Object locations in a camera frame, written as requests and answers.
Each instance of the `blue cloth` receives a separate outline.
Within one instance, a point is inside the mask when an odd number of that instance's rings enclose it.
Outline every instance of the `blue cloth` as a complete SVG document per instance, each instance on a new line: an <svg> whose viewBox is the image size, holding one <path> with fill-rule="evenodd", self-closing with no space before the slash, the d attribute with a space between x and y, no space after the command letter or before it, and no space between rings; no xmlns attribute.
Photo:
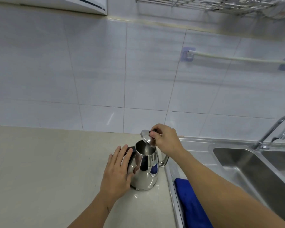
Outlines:
<svg viewBox="0 0 285 228"><path fill-rule="evenodd" d="M176 191L182 202L187 228L213 228L203 207L186 179L175 179Z"/></svg>

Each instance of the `chrome faucet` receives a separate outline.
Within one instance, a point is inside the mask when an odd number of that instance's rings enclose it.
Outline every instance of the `chrome faucet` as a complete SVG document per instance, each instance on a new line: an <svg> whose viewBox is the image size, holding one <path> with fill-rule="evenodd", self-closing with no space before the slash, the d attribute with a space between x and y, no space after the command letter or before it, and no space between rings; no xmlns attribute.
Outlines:
<svg viewBox="0 0 285 228"><path fill-rule="evenodd" d="M259 140L257 141L254 145L251 146L251 149L253 150L259 150L259 149L270 149L271 144L277 140L277 139L285 139L285 128L284 130L277 136L273 137L271 139L271 142L267 145L264 146L263 142L266 140L266 138L269 137L269 135L283 122L285 121L285 116L281 117L268 131L267 133Z"/></svg>

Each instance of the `sink basin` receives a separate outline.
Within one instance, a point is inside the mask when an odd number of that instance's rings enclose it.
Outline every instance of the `sink basin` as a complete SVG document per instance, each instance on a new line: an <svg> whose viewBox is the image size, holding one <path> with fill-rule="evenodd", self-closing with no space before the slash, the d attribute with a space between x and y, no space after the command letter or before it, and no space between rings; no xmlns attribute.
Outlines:
<svg viewBox="0 0 285 228"><path fill-rule="evenodd" d="M213 153L230 182L285 220L285 183L258 156L246 149L233 148L214 148ZM285 175L285 152L262 154Z"/></svg>
<svg viewBox="0 0 285 228"><path fill-rule="evenodd" d="M262 155L285 176L285 151L262 151Z"/></svg>

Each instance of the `white countertop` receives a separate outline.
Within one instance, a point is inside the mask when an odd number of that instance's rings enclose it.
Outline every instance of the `white countertop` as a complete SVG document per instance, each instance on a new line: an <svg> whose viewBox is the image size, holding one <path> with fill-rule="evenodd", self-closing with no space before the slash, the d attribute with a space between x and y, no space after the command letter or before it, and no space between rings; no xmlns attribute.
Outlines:
<svg viewBox="0 0 285 228"><path fill-rule="evenodd" d="M0 227L67 227L99 191L109 153L140 135L0 126ZM104 227L173 227L164 169L149 191L131 189Z"/></svg>

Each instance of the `kettle body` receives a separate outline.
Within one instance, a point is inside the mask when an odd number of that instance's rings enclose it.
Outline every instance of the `kettle body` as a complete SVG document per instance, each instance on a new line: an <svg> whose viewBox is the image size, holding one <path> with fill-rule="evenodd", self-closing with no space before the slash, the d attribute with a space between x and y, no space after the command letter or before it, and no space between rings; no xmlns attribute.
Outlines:
<svg viewBox="0 0 285 228"><path fill-rule="evenodd" d="M128 173L134 173L131 179L131 187L146 191L152 189L158 178L160 167L164 167L168 161L168 156L162 162L159 161L156 147L149 145L145 141L138 141L132 148L133 153L128 164Z"/></svg>

